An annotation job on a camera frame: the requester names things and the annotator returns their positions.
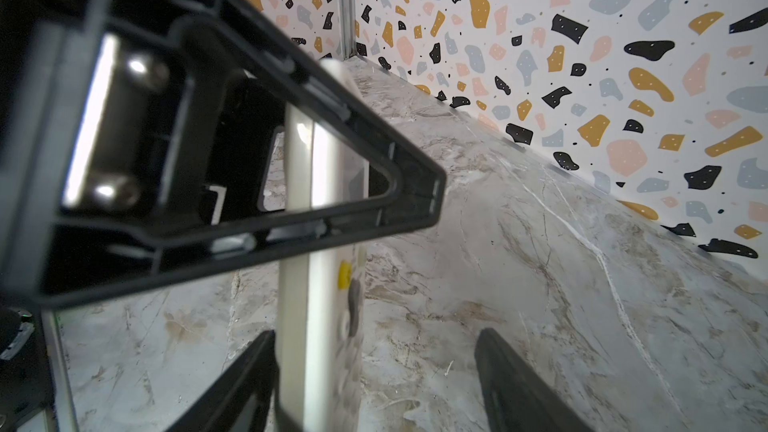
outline yellow button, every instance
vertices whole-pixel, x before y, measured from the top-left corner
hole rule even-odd
[[[350,288],[351,283],[352,283],[352,264],[350,264],[346,260],[342,260],[341,265],[339,266],[339,288],[340,289]]]

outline marble countertop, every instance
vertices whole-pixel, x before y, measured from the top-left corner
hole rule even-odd
[[[768,289],[370,62],[364,100],[448,173],[372,242],[360,430],[486,430],[493,327],[596,430],[768,428]],[[279,201],[282,170],[270,178]],[[276,264],[62,312],[82,430],[163,430],[275,319]]]

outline gray marble floor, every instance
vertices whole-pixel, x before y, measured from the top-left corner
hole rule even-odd
[[[485,327],[596,430],[768,428],[764,284],[378,66],[348,65],[448,172],[437,226],[369,246],[360,430],[486,430]],[[167,427],[274,326],[275,300],[268,264],[63,312],[82,430]]]

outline terrazzo pattern wallpaper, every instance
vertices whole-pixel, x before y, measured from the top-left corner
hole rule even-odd
[[[768,280],[768,0],[357,0],[357,52]]]
[[[248,0],[312,57],[341,57],[339,0]]]

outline white object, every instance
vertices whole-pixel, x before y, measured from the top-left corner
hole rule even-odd
[[[322,67],[360,96],[336,60]],[[368,163],[298,108],[286,108],[286,210],[322,208],[368,196]],[[354,432],[360,411],[360,245],[281,261],[277,304],[278,405],[306,432]]]

